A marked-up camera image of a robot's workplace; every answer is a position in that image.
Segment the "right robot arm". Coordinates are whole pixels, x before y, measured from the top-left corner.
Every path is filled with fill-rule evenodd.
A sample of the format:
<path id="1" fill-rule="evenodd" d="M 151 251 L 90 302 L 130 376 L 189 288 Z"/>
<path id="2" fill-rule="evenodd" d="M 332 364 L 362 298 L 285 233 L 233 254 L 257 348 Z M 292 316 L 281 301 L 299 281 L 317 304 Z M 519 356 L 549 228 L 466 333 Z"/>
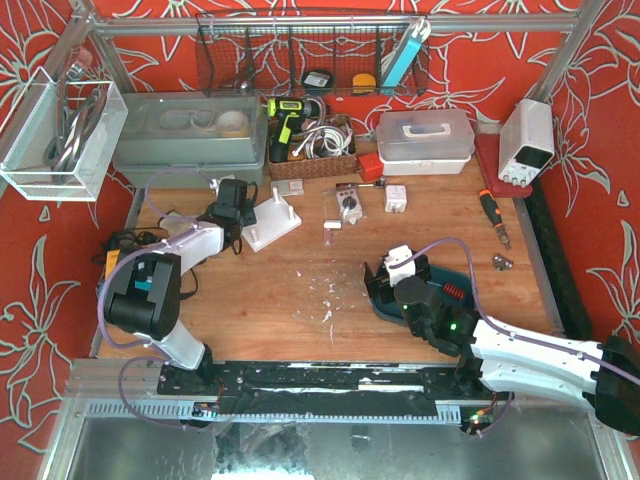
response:
<path id="1" fill-rule="evenodd" d="M 447 276 L 425 256 L 407 268 L 364 268 L 374 313 L 458 358 L 460 385 L 579 406 L 615 430 L 638 434 L 639 353 L 628 340 L 572 340 L 483 318 L 472 281 L 455 285 Z"/>

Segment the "beige work glove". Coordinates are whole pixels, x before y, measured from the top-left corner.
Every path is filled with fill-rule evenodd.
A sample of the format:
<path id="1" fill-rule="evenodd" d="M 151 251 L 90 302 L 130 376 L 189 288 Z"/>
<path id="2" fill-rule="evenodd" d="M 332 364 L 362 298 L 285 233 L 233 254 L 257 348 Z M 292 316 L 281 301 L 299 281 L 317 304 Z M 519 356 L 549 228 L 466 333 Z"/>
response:
<path id="1" fill-rule="evenodd" d="M 179 217 L 178 212 L 171 211 L 158 221 L 158 226 L 166 231 L 168 237 L 173 237 L 189 230 L 196 221 L 195 216 L 189 216 L 189 221 L 179 220 Z"/>

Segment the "white peg board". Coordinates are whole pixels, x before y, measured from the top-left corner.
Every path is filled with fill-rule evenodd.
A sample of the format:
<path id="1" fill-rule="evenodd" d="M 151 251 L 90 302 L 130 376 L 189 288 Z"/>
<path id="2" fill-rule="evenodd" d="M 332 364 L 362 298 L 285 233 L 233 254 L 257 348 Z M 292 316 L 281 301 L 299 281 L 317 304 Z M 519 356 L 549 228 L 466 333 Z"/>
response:
<path id="1" fill-rule="evenodd" d="M 256 223 L 244 227 L 242 237 L 254 252 L 271 245 L 302 225 L 301 217 L 276 191 L 254 209 Z"/>

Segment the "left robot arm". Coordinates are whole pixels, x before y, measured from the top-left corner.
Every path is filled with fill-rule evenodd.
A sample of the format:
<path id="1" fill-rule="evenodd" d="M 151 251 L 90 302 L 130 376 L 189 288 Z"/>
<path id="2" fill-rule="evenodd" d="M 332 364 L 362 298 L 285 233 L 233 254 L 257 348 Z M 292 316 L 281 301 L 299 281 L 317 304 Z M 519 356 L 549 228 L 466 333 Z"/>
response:
<path id="1" fill-rule="evenodd" d="M 201 371 L 211 349 L 179 320 L 182 276 L 210 257 L 242 251 L 241 233 L 255 223 L 254 182 L 222 179 L 215 201 L 194 218 L 171 218 L 186 229 L 121 255 L 106 276 L 97 305 L 103 338 L 116 348 L 150 345 L 184 371 Z"/>

